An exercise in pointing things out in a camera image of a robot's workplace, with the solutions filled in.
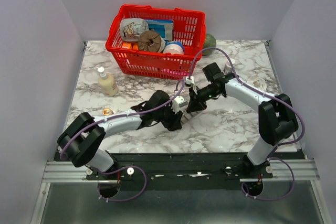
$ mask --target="small orange object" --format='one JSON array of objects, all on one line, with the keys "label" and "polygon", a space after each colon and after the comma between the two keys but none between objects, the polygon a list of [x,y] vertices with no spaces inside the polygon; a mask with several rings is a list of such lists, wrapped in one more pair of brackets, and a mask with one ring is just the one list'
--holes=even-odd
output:
[{"label": "small orange object", "polygon": [[124,42],[121,48],[132,49],[132,44],[128,42]]},{"label": "small orange object", "polygon": [[110,108],[103,109],[103,115],[113,115],[114,112]]},{"label": "small orange object", "polygon": [[135,43],[135,44],[133,45],[133,50],[139,51],[138,43]]}]

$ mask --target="black mounting bracket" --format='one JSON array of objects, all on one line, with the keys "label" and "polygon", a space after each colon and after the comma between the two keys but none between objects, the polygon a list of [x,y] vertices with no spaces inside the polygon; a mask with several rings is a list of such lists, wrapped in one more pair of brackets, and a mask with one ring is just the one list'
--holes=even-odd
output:
[{"label": "black mounting bracket", "polygon": [[[286,94],[275,97],[292,106]],[[261,138],[273,146],[289,138],[299,128],[294,112],[275,100],[261,103],[258,107],[258,117]]]},{"label": "black mounting bracket", "polygon": [[[94,122],[94,118],[88,112],[81,113],[59,137],[58,145],[64,148],[75,134]],[[87,133],[86,137],[79,135],[65,152],[75,167],[86,165],[94,157],[106,134],[104,128],[97,125],[91,127],[85,133]]]}]

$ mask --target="marble surface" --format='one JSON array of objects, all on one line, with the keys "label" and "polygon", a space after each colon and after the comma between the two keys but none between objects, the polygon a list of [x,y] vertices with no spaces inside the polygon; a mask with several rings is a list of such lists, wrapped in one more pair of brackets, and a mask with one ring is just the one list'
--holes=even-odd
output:
[{"label": "marble surface", "polygon": [[[278,93],[276,80],[262,41],[217,41],[217,46],[236,60],[236,71],[243,80],[259,76],[266,80],[267,91]],[[226,58],[220,52],[204,56],[196,65],[194,77],[199,87],[208,85],[202,68],[212,62],[223,68]],[[120,92],[106,97],[98,85],[97,67],[114,75]],[[68,124],[81,112],[102,115],[111,108],[123,112],[150,98],[161,89],[174,94],[176,81],[123,74],[105,41],[89,41],[83,59]],[[183,94],[188,97],[187,89]],[[104,139],[100,148],[109,152],[247,152],[258,139],[258,115],[234,98],[209,101],[207,110],[191,119],[179,131],[169,132],[161,124],[138,131],[123,132]],[[294,145],[280,151],[296,151]]]}]

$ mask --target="plastic bottle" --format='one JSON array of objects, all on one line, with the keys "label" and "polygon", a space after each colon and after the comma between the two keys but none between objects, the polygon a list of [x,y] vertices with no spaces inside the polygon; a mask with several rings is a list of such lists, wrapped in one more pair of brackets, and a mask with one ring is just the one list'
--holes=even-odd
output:
[{"label": "plastic bottle", "polygon": [[98,83],[103,93],[108,97],[116,95],[119,92],[119,89],[113,75],[105,73],[105,68],[103,67],[98,68],[98,72],[100,73]]}]

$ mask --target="red basket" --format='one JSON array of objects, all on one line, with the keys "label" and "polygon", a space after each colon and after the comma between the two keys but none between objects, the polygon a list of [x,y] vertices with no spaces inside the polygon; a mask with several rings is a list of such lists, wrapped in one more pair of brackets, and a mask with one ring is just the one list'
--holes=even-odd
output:
[{"label": "red basket", "polygon": [[[121,48],[123,41],[119,34],[120,22],[125,18],[174,20],[173,40],[183,44],[185,54],[161,54]],[[123,5],[113,20],[106,49],[113,54],[123,73],[178,80],[189,74],[191,63],[202,50],[204,41],[205,14],[202,12],[178,8],[157,9],[149,5]]]}]

